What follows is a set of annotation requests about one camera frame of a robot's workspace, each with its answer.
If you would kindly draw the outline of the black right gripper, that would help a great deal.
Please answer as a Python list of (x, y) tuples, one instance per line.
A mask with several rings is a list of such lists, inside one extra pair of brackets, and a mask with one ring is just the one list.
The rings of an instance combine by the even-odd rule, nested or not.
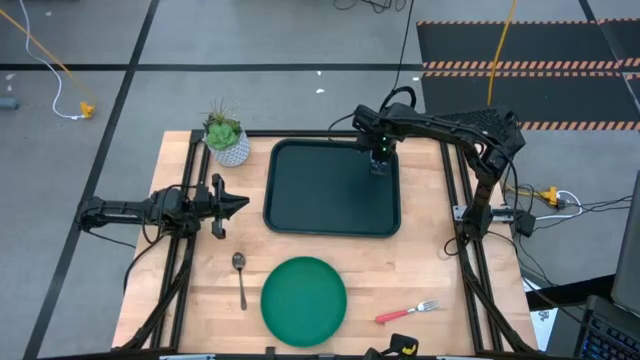
[(388, 132), (373, 131), (369, 132), (367, 137), (372, 158), (370, 172), (373, 175), (380, 173), (385, 175), (389, 171), (389, 160), (396, 153), (399, 136)]

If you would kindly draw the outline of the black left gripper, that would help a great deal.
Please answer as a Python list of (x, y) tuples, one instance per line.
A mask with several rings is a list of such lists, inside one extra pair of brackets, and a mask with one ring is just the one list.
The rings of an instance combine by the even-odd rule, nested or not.
[[(224, 190), (224, 181), (217, 173), (212, 175), (212, 186), (214, 190), (213, 193), (203, 184), (196, 186), (196, 192), (192, 200), (194, 212), (199, 221), (212, 218), (212, 234), (217, 239), (225, 239), (226, 230), (222, 225), (222, 192)], [(224, 194), (224, 199), (227, 202), (224, 204), (225, 219), (230, 219), (250, 202), (249, 197), (229, 193)]]

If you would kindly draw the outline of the green round plate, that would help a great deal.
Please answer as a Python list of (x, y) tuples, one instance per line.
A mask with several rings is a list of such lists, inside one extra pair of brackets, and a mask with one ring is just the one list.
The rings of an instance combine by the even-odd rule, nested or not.
[(260, 310), (266, 327), (278, 340), (293, 347), (313, 347), (340, 328), (347, 310), (346, 286), (325, 261), (294, 257), (266, 278)]

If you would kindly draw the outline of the fork with red handle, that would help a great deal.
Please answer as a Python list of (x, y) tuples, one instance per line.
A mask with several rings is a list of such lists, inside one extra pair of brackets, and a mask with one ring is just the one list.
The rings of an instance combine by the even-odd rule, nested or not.
[(374, 319), (374, 321), (377, 324), (385, 324), (385, 323), (387, 323), (389, 321), (393, 321), (395, 319), (404, 317), (406, 315), (409, 315), (409, 314), (412, 314), (412, 313), (415, 313), (415, 312), (429, 312), (429, 311), (432, 311), (434, 309), (437, 309), (438, 307), (439, 307), (439, 301), (438, 300), (423, 301), (423, 302), (417, 304), (416, 306), (414, 306), (412, 308), (407, 308), (407, 309), (395, 311), (395, 312), (392, 312), (392, 313), (379, 315)]

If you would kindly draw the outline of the silver metal spoon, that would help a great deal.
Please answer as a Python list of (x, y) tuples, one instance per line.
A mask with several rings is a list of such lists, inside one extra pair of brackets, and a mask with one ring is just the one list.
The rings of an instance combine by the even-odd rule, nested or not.
[(245, 256), (240, 252), (234, 253), (233, 256), (232, 256), (232, 266), (238, 272), (239, 292), (240, 292), (240, 307), (241, 307), (242, 311), (246, 311), (247, 310), (247, 300), (246, 300), (246, 294), (245, 294), (243, 277), (242, 277), (242, 271), (243, 271), (245, 265), (246, 265)]

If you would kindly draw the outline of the dark green plastic tray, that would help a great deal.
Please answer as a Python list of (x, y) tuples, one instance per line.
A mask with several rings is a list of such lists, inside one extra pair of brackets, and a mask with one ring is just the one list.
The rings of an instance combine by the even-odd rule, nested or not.
[(263, 206), (278, 233), (388, 238), (401, 226), (399, 159), (371, 171), (351, 142), (286, 138), (272, 149)]

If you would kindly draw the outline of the succulent plant in white pot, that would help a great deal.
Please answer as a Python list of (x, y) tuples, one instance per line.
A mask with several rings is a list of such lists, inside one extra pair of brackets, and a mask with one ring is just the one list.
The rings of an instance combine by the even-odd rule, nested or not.
[(227, 114), (223, 99), (210, 102), (203, 128), (203, 142), (221, 166), (238, 167), (249, 158), (247, 133), (240, 121)]

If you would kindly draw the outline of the black mat with hazard stripes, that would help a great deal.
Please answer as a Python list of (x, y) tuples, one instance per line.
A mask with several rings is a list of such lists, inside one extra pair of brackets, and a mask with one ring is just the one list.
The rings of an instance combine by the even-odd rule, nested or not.
[(427, 71), (421, 79), (429, 113), (483, 107), (513, 110), (525, 130), (640, 130), (640, 109), (619, 72)]
[(640, 72), (640, 18), (584, 21), (420, 21), (430, 70)]

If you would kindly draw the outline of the black perforated box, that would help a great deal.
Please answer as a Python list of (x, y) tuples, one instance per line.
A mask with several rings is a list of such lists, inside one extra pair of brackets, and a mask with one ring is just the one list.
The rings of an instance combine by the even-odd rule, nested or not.
[(478, 133), (485, 152), (495, 150), (512, 160), (526, 144), (518, 116), (509, 108), (498, 106), (479, 110), (439, 115)]

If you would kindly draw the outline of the black power adapter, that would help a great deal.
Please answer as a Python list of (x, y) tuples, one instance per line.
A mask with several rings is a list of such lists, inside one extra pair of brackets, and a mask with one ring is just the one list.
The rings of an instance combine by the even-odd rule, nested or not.
[(518, 234), (530, 237), (533, 234), (536, 217), (531, 213), (518, 210), (514, 216), (515, 230)]

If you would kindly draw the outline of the black device with yellow label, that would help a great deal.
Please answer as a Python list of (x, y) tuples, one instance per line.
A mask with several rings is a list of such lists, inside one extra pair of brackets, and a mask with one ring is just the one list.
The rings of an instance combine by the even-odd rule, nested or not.
[(392, 356), (395, 356), (396, 360), (413, 360), (417, 357), (418, 347), (417, 339), (393, 333), (386, 349), (378, 351), (371, 347), (364, 354), (364, 360), (390, 360)]

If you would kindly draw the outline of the white paper sheet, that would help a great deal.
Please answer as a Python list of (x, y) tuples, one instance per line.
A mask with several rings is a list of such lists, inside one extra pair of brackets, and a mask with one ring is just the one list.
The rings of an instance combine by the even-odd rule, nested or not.
[(545, 351), (547, 349), (557, 312), (557, 308), (530, 312), (537, 347), (540, 351)]

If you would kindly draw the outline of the black keyboard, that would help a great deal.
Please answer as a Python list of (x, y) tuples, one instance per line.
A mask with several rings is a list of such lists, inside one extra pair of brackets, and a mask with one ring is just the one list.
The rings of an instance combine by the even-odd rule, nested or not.
[(640, 317), (592, 295), (573, 356), (586, 360), (640, 360)]

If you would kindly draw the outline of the silver arm base bracket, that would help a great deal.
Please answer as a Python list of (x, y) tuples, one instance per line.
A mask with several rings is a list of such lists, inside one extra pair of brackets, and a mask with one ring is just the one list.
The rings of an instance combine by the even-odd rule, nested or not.
[[(457, 223), (463, 221), (463, 215), (466, 206), (456, 205), (452, 207), (453, 217)], [(492, 221), (502, 223), (512, 223), (514, 221), (515, 211), (508, 205), (500, 205), (491, 209)]]

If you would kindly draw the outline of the black aluminium table frame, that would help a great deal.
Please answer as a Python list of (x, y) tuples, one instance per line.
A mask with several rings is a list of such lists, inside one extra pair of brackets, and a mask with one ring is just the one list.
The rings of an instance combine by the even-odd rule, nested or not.
[[(408, 139), (398, 147), (401, 226), (386, 239), (280, 234), (263, 220), (270, 155), (276, 139), (254, 137), (248, 161), (221, 170), (229, 193), (250, 202), (224, 224), (225, 239), (204, 224), (195, 254), (183, 312), (169, 309), (160, 335), (171, 340), (181, 322), (178, 348), (184, 353), (264, 354), (273, 348), (292, 355), (295, 348), (275, 338), (261, 311), (261, 290), (280, 263), (312, 256), (335, 268), (347, 289), (346, 316), (338, 331), (315, 347), (318, 354), (362, 355), (384, 349), (393, 333), (414, 337), (423, 355), (473, 352), (467, 294), (453, 244), (449, 186), (460, 181), (454, 154), (443, 154), (432, 140)], [(238, 272), (232, 256), (246, 258), (242, 271), (247, 310), (240, 307)], [(377, 324), (383, 314), (438, 300), (439, 307)]]

